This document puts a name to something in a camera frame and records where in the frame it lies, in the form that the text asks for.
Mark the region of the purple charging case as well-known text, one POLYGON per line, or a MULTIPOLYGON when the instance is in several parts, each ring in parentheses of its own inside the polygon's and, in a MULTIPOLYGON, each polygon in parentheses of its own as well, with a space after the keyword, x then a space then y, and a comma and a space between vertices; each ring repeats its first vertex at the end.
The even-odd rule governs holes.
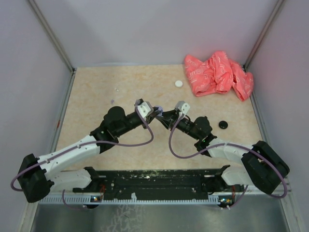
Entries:
POLYGON ((162 106, 155 106, 154 107, 154 114, 155 114, 155 117, 162 117, 163 116, 163 108, 162 106))

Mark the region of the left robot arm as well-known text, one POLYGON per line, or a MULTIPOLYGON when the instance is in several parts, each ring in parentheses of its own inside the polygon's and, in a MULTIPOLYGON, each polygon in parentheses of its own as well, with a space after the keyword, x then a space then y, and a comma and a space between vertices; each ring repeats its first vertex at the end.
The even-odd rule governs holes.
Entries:
POLYGON ((121 144, 119 137, 139 126, 150 129, 149 124, 161 113, 159 107, 152 107, 149 102, 137 102, 134 112, 126 114, 120 106, 113 106, 103 117, 101 124, 89 135, 59 151, 41 155, 29 154, 23 158, 17 176, 11 181, 11 188, 18 182, 28 203, 42 200, 52 191, 88 189, 98 190, 100 179, 93 168, 77 171, 65 169, 75 163, 106 152, 114 146, 138 147, 149 144, 154 139, 151 131, 150 140, 139 144, 121 144))

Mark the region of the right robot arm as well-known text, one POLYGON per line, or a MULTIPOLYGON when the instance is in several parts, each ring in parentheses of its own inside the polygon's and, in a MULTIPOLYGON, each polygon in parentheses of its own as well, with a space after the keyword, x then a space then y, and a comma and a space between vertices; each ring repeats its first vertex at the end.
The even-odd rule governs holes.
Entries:
POLYGON ((233 185, 245 185, 255 186, 271 195, 279 184, 283 184, 284 191, 287 191, 284 178, 289 174, 290 168, 268 143, 258 141, 253 145, 239 145, 219 139, 212 134, 212 127, 206 116, 191 121, 172 110, 163 112, 157 116, 157 120, 170 130, 170 141, 174 131, 180 130, 196 140, 194 146, 198 155, 239 164, 238 167, 225 168, 216 178, 215 184, 219 190, 227 191, 233 185))

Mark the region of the white round charging case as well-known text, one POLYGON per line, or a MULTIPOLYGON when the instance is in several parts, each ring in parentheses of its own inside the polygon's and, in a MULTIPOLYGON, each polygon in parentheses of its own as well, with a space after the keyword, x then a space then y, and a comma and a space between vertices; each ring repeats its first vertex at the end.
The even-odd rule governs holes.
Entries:
POLYGON ((181 80, 177 80, 177 81, 175 82, 175 87, 181 88, 182 86, 183 86, 183 82, 182 82, 181 80))

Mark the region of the black round charging case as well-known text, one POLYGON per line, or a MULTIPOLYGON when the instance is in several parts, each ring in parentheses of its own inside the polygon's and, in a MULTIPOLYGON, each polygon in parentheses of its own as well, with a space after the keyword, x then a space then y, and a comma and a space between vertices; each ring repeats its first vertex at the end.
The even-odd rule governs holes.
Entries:
POLYGON ((219 122, 218 126, 219 126, 221 129, 224 130, 224 129, 227 129, 228 123, 227 123, 226 121, 222 120, 222 121, 219 122))

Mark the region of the pink plastic bag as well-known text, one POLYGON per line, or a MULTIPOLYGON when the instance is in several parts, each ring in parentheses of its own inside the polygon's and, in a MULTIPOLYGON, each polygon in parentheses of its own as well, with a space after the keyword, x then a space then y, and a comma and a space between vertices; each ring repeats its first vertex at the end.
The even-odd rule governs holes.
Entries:
POLYGON ((253 75, 229 59, 226 52, 216 51, 206 60, 187 55, 184 68, 192 93, 202 97, 214 93, 226 94, 233 89, 241 101, 247 100, 253 91, 253 75))

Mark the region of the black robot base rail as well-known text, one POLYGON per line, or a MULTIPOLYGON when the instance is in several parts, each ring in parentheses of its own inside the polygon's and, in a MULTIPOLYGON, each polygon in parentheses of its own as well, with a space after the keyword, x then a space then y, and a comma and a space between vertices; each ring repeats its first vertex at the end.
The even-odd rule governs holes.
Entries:
POLYGON ((90 184, 73 188, 74 193, 101 193, 105 200, 207 200, 216 192, 242 192, 244 185, 229 186, 221 177, 220 169, 190 170, 130 170, 96 171, 92 167, 90 184))

